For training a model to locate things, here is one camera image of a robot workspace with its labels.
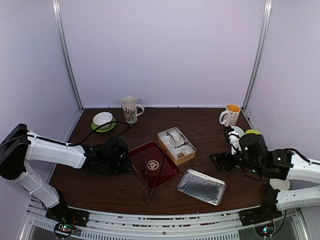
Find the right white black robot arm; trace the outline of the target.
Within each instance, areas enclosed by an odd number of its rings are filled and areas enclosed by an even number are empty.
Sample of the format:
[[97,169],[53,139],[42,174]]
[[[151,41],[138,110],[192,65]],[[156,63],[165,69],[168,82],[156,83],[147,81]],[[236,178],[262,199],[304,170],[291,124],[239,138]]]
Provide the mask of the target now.
[[230,151],[214,153],[209,159],[217,171],[229,172],[239,168],[243,174],[256,174],[256,181],[267,178],[317,184],[298,190],[280,190],[272,186],[256,210],[256,216],[261,221],[268,220],[275,212],[320,204],[320,162],[306,158],[293,148],[256,152],[245,147],[235,154]]

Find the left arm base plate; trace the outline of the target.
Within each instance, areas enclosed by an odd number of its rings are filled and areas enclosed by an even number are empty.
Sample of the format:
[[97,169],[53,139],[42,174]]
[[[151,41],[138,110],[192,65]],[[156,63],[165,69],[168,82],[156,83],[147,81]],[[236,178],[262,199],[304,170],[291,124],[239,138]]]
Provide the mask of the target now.
[[69,208],[66,213],[54,213],[48,209],[45,217],[58,222],[59,224],[69,225],[71,227],[86,227],[90,213],[85,210]]

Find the white round chocolate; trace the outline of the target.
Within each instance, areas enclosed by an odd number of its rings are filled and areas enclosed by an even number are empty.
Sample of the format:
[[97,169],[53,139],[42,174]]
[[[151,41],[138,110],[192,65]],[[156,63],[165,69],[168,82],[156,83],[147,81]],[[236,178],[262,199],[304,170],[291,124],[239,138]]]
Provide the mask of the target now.
[[176,142],[180,141],[180,137],[179,137],[178,135],[174,135],[174,136],[173,136],[173,139],[174,139]]

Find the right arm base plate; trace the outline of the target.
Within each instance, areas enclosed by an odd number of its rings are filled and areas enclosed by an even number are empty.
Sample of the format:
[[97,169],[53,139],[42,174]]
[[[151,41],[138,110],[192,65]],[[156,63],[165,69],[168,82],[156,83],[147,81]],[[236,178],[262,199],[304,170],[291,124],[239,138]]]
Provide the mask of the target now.
[[242,226],[255,225],[282,216],[282,212],[270,207],[255,207],[250,209],[241,210],[239,213],[239,218]]

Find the beige illustrated tin lid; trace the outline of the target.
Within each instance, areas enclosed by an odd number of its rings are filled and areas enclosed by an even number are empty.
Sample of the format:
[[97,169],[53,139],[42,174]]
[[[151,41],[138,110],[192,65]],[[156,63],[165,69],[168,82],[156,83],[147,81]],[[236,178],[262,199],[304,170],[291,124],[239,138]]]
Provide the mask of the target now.
[[227,184],[225,181],[188,169],[177,185],[177,190],[197,200],[220,205]]

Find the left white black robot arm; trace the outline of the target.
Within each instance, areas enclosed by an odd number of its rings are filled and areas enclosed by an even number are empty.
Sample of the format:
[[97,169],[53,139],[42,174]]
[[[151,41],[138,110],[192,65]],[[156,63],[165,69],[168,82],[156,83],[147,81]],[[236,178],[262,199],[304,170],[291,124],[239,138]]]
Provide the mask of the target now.
[[28,161],[44,161],[102,175],[131,171],[128,145],[111,136],[103,144],[61,142],[37,135],[24,123],[18,124],[0,144],[0,175],[15,181],[38,198],[45,209],[61,222],[72,218],[63,194],[42,180]]

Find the dark red lacquer tray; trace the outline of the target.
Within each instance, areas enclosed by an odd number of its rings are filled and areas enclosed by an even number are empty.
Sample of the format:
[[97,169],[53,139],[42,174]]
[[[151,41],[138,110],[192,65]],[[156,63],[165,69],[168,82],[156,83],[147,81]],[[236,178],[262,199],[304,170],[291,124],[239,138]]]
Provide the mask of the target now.
[[181,173],[180,168],[155,141],[130,150],[128,156],[133,169],[149,189],[159,188]]

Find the black tongs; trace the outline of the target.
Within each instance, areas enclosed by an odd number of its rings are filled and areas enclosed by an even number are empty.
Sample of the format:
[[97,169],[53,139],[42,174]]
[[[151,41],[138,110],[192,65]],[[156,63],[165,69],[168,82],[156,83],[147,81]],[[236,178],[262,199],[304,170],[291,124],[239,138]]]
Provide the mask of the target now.
[[[155,161],[154,159],[148,161],[148,155],[146,154],[145,156],[145,201],[148,204],[152,198],[154,189],[156,187],[156,183],[158,181],[160,171],[163,165],[163,160],[165,157],[165,152],[162,152],[162,157],[159,161]],[[149,172],[153,170],[154,173],[151,175],[153,177],[153,182],[149,183],[148,180],[150,179],[149,177]]]

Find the brown round chocolate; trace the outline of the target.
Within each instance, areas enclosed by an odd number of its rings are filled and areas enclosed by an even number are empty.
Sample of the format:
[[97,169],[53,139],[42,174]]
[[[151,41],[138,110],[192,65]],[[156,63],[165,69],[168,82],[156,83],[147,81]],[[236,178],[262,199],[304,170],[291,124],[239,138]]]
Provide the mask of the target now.
[[185,156],[185,154],[182,153],[182,152],[177,155],[178,158],[181,158],[181,157],[184,157],[184,156]]

